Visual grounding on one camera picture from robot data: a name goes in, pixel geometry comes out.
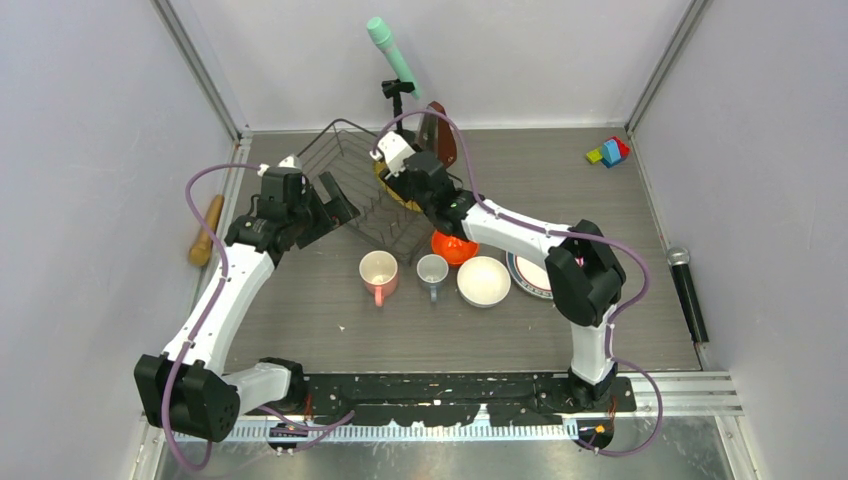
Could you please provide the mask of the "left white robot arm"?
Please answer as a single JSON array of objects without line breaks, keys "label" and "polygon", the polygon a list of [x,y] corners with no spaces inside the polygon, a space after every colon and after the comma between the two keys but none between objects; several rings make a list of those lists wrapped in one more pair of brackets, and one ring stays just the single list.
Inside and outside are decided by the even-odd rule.
[{"label": "left white robot arm", "polygon": [[357,218],[359,209],[329,172],[314,185],[298,167],[261,165],[251,209],[217,242],[216,279],[180,332],[157,356],[143,355],[134,379],[150,425],[221,442],[239,416],[261,406],[293,414],[305,406],[301,364],[273,357],[227,374],[232,341],[256,295],[292,248],[304,249]]}]

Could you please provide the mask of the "large green-rimmed plate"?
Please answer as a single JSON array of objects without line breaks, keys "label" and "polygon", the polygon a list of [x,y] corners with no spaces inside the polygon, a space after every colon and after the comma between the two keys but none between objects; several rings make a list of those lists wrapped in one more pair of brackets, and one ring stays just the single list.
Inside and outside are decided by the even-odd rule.
[{"label": "large green-rimmed plate", "polygon": [[553,300],[547,272],[536,264],[517,256],[505,253],[507,270],[513,282],[525,293],[543,300]]}]

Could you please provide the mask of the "woven bamboo tray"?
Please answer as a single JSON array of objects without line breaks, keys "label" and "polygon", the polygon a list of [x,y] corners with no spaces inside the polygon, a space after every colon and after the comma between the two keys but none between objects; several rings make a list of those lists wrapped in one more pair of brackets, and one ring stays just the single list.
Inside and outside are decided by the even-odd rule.
[{"label": "woven bamboo tray", "polygon": [[373,171],[375,178],[377,180],[378,185],[396,202],[401,204],[405,209],[410,210],[415,213],[421,213],[422,209],[419,205],[414,201],[404,201],[396,192],[394,192],[388,184],[384,181],[384,179],[380,176],[382,170],[386,167],[386,164],[383,161],[377,161],[373,163]]}]

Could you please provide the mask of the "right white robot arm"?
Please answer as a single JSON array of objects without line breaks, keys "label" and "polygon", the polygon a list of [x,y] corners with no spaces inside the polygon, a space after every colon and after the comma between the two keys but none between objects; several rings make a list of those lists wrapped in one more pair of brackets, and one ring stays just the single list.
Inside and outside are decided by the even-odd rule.
[{"label": "right white robot arm", "polygon": [[429,152],[386,155],[380,177],[402,200],[416,203],[439,232],[495,247],[544,269],[554,305],[571,324],[568,397],[589,411],[610,398],[618,372],[611,325],[626,274],[594,223],[550,225],[503,209],[456,186]]}]

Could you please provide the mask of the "black wire dish rack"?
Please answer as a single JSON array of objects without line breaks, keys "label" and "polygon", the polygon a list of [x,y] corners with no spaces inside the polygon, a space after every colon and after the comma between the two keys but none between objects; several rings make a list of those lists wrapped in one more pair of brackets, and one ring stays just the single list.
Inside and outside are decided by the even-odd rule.
[{"label": "black wire dish rack", "polygon": [[345,224],[374,248],[410,265],[429,243],[434,227],[421,211],[396,199],[381,182],[370,156],[376,134],[343,118],[331,121],[296,153],[304,174],[324,194],[329,173],[360,215]]}]

